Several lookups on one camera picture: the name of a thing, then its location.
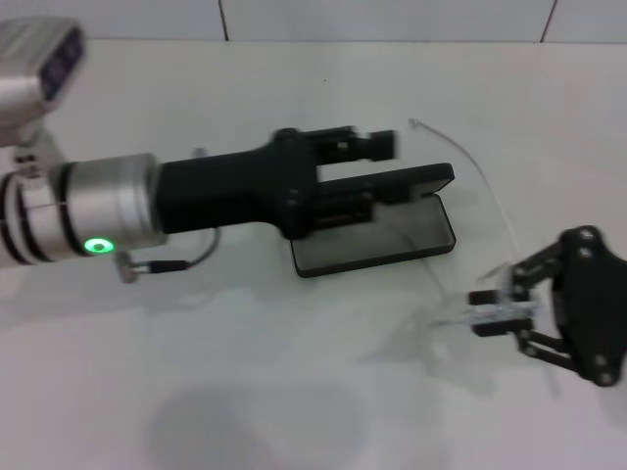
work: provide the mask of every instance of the cable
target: cable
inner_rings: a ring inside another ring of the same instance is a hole
[[[187,269],[191,269],[192,267],[199,265],[216,252],[221,234],[222,232],[219,227],[214,228],[214,239],[212,240],[212,243],[210,243],[209,247],[207,247],[207,249],[202,252],[197,258],[187,262]]]
[[[424,122],[422,122],[421,120],[416,119],[416,118],[411,118],[410,119],[410,125],[411,125],[412,128],[424,127],[426,130],[428,130],[429,132],[431,132],[435,136],[441,138],[442,140],[448,142],[450,145],[452,145],[453,147],[458,149],[467,159],[470,160],[470,162],[477,169],[477,171],[479,171],[479,174],[481,175],[481,178],[483,179],[483,182],[485,183],[485,185],[488,188],[488,192],[490,193],[490,196],[492,197],[492,200],[494,201],[495,205],[497,206],[497,209],[499,209],[499,212],[501,213],[501,218],[503,219],[503,222],[504,222],[504,224],[506,226],[507,234],[509,235],[509,240],[511,241],[511,245],[513,247],[513,251],[514,251],[515,257],[517,259],[522,258],[522,254],[521,254],[522,251],[520,250],[520,243],[518,242],[518,237],[516,237],[516,233],[515,233],[515,231],[513,229],[513,225],[511,223],[511,220],[507,216],[506,210],[504,209],[503,205],[501,204],[501,201],[499,200],[499,198],[497,197],[496,193],[492,189],[492,186],[490,185],[490,181],[488,181],[488,177],[485,175],[485,173],[481,169],[481,166],[479,165],[479,163],[476,160],[474,160],[474,158],[470,155],[470,153],[466,149],[464,149],[460,145],[460,143],[458,143],[453,138],[449,137],[444,132],[441,132],[438,129],[436,129],[434,127],[431,127],[430,125],[425,124]]]

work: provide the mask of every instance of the metal bracket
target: metal bracket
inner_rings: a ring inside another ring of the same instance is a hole
[[[40,128],[29,142],[16,147],[13,163],[27,208],[57,204],[51,169],[64,161],[54,138],[44,128]]]

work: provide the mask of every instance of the white table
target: white table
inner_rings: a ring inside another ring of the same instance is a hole
[[[627,47],[91,46],[50,119],[71,159],[248,150],[284,126],[407,136],[419,118],[479,160],[526,253],[593,223],[627,256]],[[3,271],[0,467],[625,468],[627,383],[601,390],[509,338],[428,327],[442,304],[430,271],[458,294],[507,251],[467,164],[412,138],[423,151],[394,165],[457,162],[442,196],[458,246],[429,269],[299,279],[276,231],[251,224],[197,270],[133,286],[107,258]],[[180,235],[138,256],[198,249]]]

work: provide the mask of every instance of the robotic arm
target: robotic arm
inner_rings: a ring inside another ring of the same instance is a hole
[[[528,314],[531,290],[549,279],[560,338],[535,331]],[[598,228],[566,230],[556,243],[509,269],[505,285],[502,291],[468,296],[472,306],[500,310],[494,321],[472,327],[476,335],[511,333],[529,357],[572,370],[600,387],[619,381],[627,353],[627,261],[609,251]]]
[[[449,164],[436,164],[318,181],[320,165],[395,157],[392,131],[361,138],[351,127],[282,129],[256,150],[168,164],[149,154],[69,163],[43,117],[84,59],[74,20],[0,23],[0,147],[15,148],[15,171],[0,181],[0,267],[115,252],[122,279],[132,282],[136,267],[187,268],[130,259],[128,251],[161,245],[172,233],[260,221],[299,240],[369,222],[375,204],[409,202],[415,185],[434,192],[454,177]]]

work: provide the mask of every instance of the white surface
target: white surface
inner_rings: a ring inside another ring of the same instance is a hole
[[[627,2],[559,0],[546,42],[627,42]]]
[[[0,19],[78,18],[91,37],[211,39],[224,31],[217,0],[0,0]]]
[[[231,40],[526,41],[553,0],[224,0]]]
[[[429,271],[453,295],[506,256],[467,164],[408,132],[409,118],[423,119],[475,155],[528,249],[593,223],[627,256],[627,48],[92,49],[51,119],[76,160],[246,150],[288,125],[394,128],[405,136],[405,165],[454,162],[458,179],[442,197],[458,246],[429,268],[416,261],[302,280],[275,230],[247,225],[225,230],[198,270],[135,286],[120,284],[107,258],[2,271],[0,467],[627,466],[627,382],[600,390],[519,355],[510,339],[427,328],[442,302]],[[180,236],[153,254],[190,256],[197,243]],[[548,315],[540,324],[550,331]]]

